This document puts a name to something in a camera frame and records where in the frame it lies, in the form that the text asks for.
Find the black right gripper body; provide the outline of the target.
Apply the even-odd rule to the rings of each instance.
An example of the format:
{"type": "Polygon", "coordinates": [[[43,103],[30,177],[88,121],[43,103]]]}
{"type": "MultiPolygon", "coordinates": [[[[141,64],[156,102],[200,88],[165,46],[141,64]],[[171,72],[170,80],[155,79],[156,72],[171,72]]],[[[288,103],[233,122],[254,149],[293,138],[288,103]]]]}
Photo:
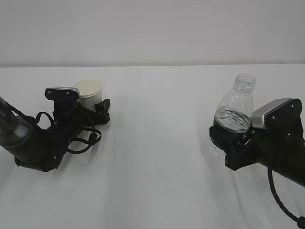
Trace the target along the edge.
{"type": "Polygon", "coordinates": [[[259,163],[283,171],[288,158],[305,146],[305,139],[292,133],[255,131],[225,156],[225,166],[233,171],[259,163]]]}

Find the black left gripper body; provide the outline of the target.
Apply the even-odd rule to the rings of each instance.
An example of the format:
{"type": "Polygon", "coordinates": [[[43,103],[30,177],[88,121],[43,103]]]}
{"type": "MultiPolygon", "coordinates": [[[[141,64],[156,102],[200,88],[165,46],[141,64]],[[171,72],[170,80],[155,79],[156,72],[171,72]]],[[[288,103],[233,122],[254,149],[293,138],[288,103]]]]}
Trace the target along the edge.
{"type": "Polygon", "coordinates": [[[53,116],[55,127],[51,130],[52,143],[71,142],[86,128],[94,133],[89,143],[100,140],[95,128],[100,122],[100,113],[83,107],[79,102],[55,102],[53,116]]]}

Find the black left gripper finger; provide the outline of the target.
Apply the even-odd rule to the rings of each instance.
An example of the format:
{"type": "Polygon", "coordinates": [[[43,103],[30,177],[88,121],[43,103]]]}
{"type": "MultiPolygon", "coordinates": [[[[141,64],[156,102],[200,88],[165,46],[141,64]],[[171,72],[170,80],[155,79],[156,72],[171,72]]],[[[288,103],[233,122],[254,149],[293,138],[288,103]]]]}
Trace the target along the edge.
{"type": "Polygon", "coordinates": [[[94,123],[96,125],[105,125],[110,121],[110,99],[104,99],[102,102],[95,104],[94,123]]]}

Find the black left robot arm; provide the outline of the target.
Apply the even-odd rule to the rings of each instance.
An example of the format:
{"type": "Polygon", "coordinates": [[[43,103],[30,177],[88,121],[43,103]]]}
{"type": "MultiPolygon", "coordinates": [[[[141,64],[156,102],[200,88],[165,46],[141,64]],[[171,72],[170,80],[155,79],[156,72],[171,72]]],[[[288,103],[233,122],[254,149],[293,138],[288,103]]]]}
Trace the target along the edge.
{"type": "Polygon", "coordinates": [[[95,108],[76,100],[54,101],[53,115],[39,112],[32,117],[1,99],[0,145],[14,156],[17,166],[42,172],[57,169],[66,153],[85,153],[101,140],[96,126],[110,121],[110,100],[95,108]]]}

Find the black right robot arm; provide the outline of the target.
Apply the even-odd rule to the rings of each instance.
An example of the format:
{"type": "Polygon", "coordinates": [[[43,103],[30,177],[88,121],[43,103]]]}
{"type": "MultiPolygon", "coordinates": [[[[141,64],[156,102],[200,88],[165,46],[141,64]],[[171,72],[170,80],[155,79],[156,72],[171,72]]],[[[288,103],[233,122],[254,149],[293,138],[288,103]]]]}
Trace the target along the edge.
{"type": "Polygon", "coordinates": [[[305,185],[305,140],[300,135],[253,128],[247,133],[233,133],[220,126],[211,126],[209,135],[224,151],[229,169],[236,171],[256,163],[271,165],[274,172],[305,185]]]}

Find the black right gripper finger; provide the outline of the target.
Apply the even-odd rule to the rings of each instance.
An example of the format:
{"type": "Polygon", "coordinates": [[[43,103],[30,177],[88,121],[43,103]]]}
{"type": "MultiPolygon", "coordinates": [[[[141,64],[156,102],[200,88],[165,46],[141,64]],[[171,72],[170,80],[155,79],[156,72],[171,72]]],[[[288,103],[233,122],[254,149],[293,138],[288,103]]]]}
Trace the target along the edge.
{"type": "Polygon", "coordinates": [[[221,126],[211,126],[209,135],[212,143],[222,151],[225,155],[231,154],[243,139],[243,133],[235,133],[222,128],[221,126]]]}

